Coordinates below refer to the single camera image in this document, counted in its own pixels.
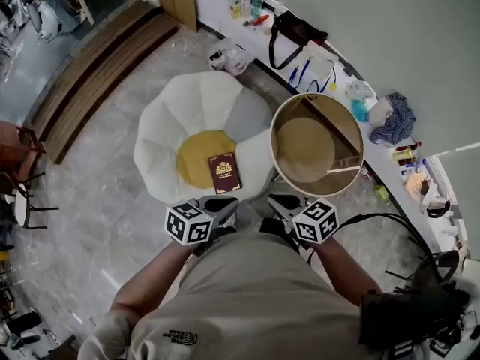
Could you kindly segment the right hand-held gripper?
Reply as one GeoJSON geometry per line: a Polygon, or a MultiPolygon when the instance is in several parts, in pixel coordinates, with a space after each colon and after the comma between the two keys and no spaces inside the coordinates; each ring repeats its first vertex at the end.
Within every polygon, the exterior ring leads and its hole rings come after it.
{"type": "Polygon", "coordinates": [[[267,202],[279,218],[288,219],[287,225],[300,240],[322,244],[338,229],[337,208],[327,200],[308,202],[292,194],[271,193],[267,202]]]}

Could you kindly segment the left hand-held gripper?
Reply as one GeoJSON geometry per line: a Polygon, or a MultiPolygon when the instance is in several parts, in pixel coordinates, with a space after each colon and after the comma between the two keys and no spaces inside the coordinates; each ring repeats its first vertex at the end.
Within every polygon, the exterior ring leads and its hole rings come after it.
{"type": "Polygon", "coordinates": [[[234,196],[203,196],[178,202],[166,208],[165,232],[181,245],[195,245],[209,240],[212,230],[224,225],[235,213],[238,199],[234,196]],[[225,204],[214,216],[206,203],[225,204]]]}

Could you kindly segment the maroon hardcover book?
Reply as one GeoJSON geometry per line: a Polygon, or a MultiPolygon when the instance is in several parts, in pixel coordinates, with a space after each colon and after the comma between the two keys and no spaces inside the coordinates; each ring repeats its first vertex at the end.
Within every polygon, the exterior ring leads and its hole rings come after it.
{"type": "Polygon", "coordinates": [[[210,157],[208,160],[211,178],[217,195],[242,188],[236,158],[233,152],[210,157]]]}

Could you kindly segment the white egg-shaped beanbag chair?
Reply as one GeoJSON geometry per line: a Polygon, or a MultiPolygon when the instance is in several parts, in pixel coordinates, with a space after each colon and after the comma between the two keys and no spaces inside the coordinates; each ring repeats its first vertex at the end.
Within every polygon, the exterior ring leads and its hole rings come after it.
{"type": "Polygon", "coordinates": [[[258,197],[274,173],[269,128],[272,111],[256,92],[226,72],[206,71],[173,77],[142,111],[133,159],[146,190],[173,204],[215,194],[182,178],[179,150],[188,140],[217,131],[235,143],[240,201],[258,197]]]}

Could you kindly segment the person's left forearm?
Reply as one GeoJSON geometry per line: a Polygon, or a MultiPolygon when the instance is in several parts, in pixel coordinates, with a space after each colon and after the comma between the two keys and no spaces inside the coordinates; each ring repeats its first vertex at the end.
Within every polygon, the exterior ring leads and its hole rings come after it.
{"type": "Polygon", "coordinates": [[[158,308],[198,244],[168,244],[115,295],[111,311],[126,311],[140,319],[158,308]]]}

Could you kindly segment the person's black shorts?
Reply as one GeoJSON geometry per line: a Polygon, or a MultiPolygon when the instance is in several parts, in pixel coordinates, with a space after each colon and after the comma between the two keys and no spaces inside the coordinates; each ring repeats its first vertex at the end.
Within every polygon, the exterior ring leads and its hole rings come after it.
{"type": "Polygon", "coordinates": [[[299,245],[296,240],[286,232],[285,225],[282,220],[278,220],[272,217],[266,217],[262,220],[259,231],[261,233],[268,233],[273,236],[281,238],[286,242],[296,253],[300,253],[299,245]]]}

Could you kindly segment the white curved ledge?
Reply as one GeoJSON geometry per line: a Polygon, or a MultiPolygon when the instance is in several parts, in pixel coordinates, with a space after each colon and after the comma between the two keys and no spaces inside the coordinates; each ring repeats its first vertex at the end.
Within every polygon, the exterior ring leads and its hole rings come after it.
{"type": "MultiPolygon", "coordinates": [[[[234,19],[230,16],[230,13],[225,13],[219,19],[219,32],[223,36],[231,38],[237,45],[254,56],[254,63],[259,65],[269,76],[276,79],[291,94],[305,93],[308,83],[315,79],[317,75],[307,70],[298,88],[289,87],[287,80],[292,68],[273,69],[269,63],[270,37],[262,29],[253,30],[243,26],[244,21],[243,17],[234,19]]],[[[345,85],[353,80],[360,80],[362,76],[329,42],[323,44],[322,52],[331,53],[338,58],[338,61],[335,62],[337,88],[333,91],[327,88],[323,94],[341,102],[349,109],[350,102],[344,93],[345,85]]],[[[419,198],[413,199],[404,188],[401,167],[392,160],[392,147],[388,144],[372,143],[368,139],[370,126],[367,123],[361,123],[359,127],[364,140],[364,165],[367,166],[376,180],[386,187],[390,200],[421,233],[429,248],[437,252],[447,251],[453,248],[457,242],[468,245],[464,221],[457,219],[455,216],[432,219],[426,213],[422,213],[419,198]]]]}

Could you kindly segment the teal pouch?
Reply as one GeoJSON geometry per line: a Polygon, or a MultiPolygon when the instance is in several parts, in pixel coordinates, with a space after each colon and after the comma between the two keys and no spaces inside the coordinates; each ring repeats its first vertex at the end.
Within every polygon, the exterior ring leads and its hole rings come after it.
{"type": "Polygon", "coordinates": [[[362,100],[351,101],[352,114],[358,122],[366,123],[369,119],[369,110],[362,100]]]}

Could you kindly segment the white paper bag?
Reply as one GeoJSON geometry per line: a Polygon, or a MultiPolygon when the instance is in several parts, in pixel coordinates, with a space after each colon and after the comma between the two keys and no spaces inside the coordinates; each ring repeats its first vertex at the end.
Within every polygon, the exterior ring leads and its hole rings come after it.
{"type": "Polygon", "coordinates": [[[373,128],[382,127],[392,113],[392,104],[389,98],[384,96],[369,109],[368,122],[373,128]]]}

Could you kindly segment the blue checked cloth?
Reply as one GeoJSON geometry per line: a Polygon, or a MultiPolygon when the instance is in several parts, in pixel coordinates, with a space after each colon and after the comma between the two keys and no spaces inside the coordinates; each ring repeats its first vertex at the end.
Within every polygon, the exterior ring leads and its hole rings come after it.
{"type": "Polygon", "coordinates": [[[382,127],[371,126],[369,140],[374,144],[397,145],[410,137],[416,117],[402,94],[394,92],[386,96],[391,102],[393,113],[382,127]]]}

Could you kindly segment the clear plastic bag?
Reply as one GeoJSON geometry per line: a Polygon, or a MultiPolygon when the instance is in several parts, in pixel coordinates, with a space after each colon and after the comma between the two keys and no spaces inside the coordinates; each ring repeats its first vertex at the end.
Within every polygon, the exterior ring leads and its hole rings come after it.
{"type": "Polygon", "coordinates": [[[248,68],[255,56],[226,37],[212,45],[207,59],[212,70],[225,71],[235,77],[248,68]]]}

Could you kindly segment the black metal chair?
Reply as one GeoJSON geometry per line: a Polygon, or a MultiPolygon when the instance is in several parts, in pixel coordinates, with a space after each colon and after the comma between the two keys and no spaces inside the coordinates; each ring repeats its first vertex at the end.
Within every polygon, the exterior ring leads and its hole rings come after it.
{"type": "Polygon", "coordinates": [[[417,269],[406,277],[388,270],[385,270],[385,273],[406,281],[409,287],[429,287],[453,278],[460,262],[460,254],[458,250],[434,253],[433,261],[435,266],[432,266],[428,258],[424,258],[417,269]]]}

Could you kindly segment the black handbag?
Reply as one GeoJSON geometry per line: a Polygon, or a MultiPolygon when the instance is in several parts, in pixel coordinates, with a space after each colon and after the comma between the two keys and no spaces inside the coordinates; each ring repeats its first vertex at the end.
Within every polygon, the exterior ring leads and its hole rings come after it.
{"type": "Polygon", "coordinates": [[[329,34],[327,32],[314,28],[308,22],[287,10],[274,18],[271,27],[271,39],[268,45],[270,65],[276,70],[284,69],[302,52],[304,47],[307,46],[310,41],[313,41],[318,45],[323,45],[328,39],[328,36],[329,34]],[[275,61],[275,41],[279,34],[282,34],[284,37],[298,45],[298,48],[280,64],[275,61]]]}

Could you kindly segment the round seat metal chair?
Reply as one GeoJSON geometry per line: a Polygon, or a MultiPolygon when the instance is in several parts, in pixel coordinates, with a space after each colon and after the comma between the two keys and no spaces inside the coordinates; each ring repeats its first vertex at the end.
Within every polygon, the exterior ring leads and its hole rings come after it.
{"type": "Polygon", "coordinates": [[[31,226],[32,213],[58,211],[59,207],[35,207],[31,203],[34,196],[29,193],[29,185],[35,179],[44,176],[45,172],[18,180],[7,172],[0,172],[0,194],[13,197],[13,216],[16,224],[25,230],[46,230],[47,226],[31,226]]]}

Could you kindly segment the brown wooden cabinet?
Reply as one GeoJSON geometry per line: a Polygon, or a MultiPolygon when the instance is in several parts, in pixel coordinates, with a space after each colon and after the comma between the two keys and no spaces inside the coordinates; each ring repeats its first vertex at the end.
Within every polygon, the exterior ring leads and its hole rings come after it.
{"type": "Polygon", "coordinates": [[[0,121],[0,172],[25,181],[44,153],[33,130],[0,121]]]}

